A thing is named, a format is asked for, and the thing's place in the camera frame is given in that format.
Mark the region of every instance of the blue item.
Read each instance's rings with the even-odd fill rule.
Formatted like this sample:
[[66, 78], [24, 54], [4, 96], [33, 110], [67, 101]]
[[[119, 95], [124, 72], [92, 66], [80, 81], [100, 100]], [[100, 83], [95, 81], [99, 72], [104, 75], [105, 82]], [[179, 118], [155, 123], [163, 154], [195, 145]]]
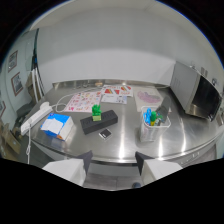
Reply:
[[[62, 128], [63, 128], [64, 125], [65, 125], [65, 123], [66, 123], [67, 120], [69, 119], [69, 116], [67, 116], [67, 115], [62, 115], [62, 114], [50, 113], [47, 119], [49, 119], [49, 120], [51, 120], [51, 119], [55, 119], [55, 120], [57, 120], [57, 121], [62, 122], [62, 123], [63, 123]], [[50, 136], [52, 136], [52, 137], [55, 137], [55, 138], [57, 137], [57, 134], [52, 133], [51, 131], [44, 131], [44, 132], [45, 132], [47, 135], [50, 135]]]
[[151, 109], [148, 108], [147, 111], [143, 114], [145, 123], [148, 123], [148, 125], [150, 125], [150, 122], [151, 122], [150, 117], [151, 117]]

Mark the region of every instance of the stainless steel tabletop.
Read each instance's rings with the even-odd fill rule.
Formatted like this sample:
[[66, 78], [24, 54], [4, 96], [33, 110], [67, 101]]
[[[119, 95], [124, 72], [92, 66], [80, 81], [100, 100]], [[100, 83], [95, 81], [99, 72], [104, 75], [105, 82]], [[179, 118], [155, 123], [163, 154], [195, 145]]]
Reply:
[[[40, 105], [45, 101], [55, 105], [65, 95], [86, 90], [73, 88], [69, 86], [52, 88], [33, 108], [29, 116], [39, 110]], [[71, 116], [75, 124], [66, 141], [52, 138], [40, 130], [47, 116], [31, 129], [32, 141], [67, 156], [77, 156], [92, 150], [95, 161], [136, 163], [136, 151], [153, 158], [172, 159], [206, 146], [224, 131], [224, 125], [219, 126], [216, 119], [210, 122], [185, 114], [170, 88], [158, 89], [158, 91], [163, 97], [171, 98], [172, 112], [168, 115], [171, 126], [154, 142], [141, 143], [139, 140], [140, 113], [137, 112], [134, 97], [128, 97], [126, 105], [101, 103], [102, 112], [114, 110], [118, 116], [118, 123], [108, 127], [112, 137], [107, 141], [100, 138], [101, 130], [85, 135], [80, 120], [91, 116], [91, 113], [78, 112], [62, 113]], [[64, 98], [60, 103], [68, 103], [71, 97]]]

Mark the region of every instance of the power strip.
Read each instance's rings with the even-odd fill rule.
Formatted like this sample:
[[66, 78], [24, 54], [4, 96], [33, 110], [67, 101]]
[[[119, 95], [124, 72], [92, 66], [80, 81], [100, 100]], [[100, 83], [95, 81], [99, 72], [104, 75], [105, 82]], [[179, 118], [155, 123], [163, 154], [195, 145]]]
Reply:
[[45, 106], [38, 110], [32, 117], [30, 117], [22, 126], [21, 126], [21, 135], [25, 135], [29, 131], [29, 120], [31, 120], [31, 128], [40, 121], [43, 117], [53, 111], [51, 106]]

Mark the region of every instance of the blue box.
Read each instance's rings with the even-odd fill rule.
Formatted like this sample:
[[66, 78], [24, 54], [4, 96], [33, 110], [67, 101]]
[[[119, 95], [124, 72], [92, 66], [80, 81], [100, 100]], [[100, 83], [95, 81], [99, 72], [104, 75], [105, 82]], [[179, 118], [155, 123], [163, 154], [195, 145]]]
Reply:
[[47, 131], [47, 130], [43, 130], [43, 131], [49, 136], [52, 136], [54, 138], [58, 138], [61, 140], [65, 140], [67, 138], [69, 132], [71, 131], [72, 126], [74, 125], [72, 118], [67, 115], [50, 113], [46, 120], [53, 120], [53, 119], [63, 123], [63, 126], [62, 126], [61, 130], [59, 131], [59, 133], [55, 134], [51, 131]]

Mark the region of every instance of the floor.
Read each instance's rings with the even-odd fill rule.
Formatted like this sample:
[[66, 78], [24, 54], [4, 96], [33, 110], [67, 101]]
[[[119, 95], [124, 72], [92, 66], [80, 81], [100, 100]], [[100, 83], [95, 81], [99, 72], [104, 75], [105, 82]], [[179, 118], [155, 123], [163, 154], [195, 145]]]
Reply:
[[[188, 166], [212, 161], [215, 159], [216, 159], [216, 147], [214, 146], [203, 156], [189, 163]], [[107, 175], [88, 173], [83, 187], [90, 189], [117, 191], [117, 190], [131, 189], [132, 184], [135, 182], [138, 182], [141, 184], [141, 186], [143, 186], [140, 175], [136, 174], [134, 176], [125, 177], [125, 176], [107, 176]]]
[[135, 182], [138, 182], [143, 186], [140, 176], [116, 177], [88, 173], [83, 187], [98, 190], [118, 191], [131, 189]]
[[[19, 162], [27, 163], [26, 148], [28, 145], [28, 137], [24, 136], [21, 141], [21, 153], [17, 155]], [[199, 159], [191, 162], [189, 165], [194, 165], [202, 162], [212, 161], [216, 159], [216, 148], [215, 146], [211, 148], [207, 153], [201, 156]], [[39, 150], [34, 144], [31, 145], [30, 151], [30, 164], [39, 168], [43, 168], [49, 162], [54, 161], [52, 158], [47, 156], [41, 150]], [[117, 191], [117, 190], [127, 190], [132, 189], [132, 185], [138, 182], [143, 186], [141, 177], [138, 172], [138, 167], [124, 167], [119, 171], [118, 167], [113, 167], [112, 173], [108, 173], [109, 169], [105, 167], [100, 167], [98, 170], [94, 164], [90, 165], [89, 172], [87, 174], [86, 180], [84, 182], [84, 188], [106, 190], [106, 191]]]

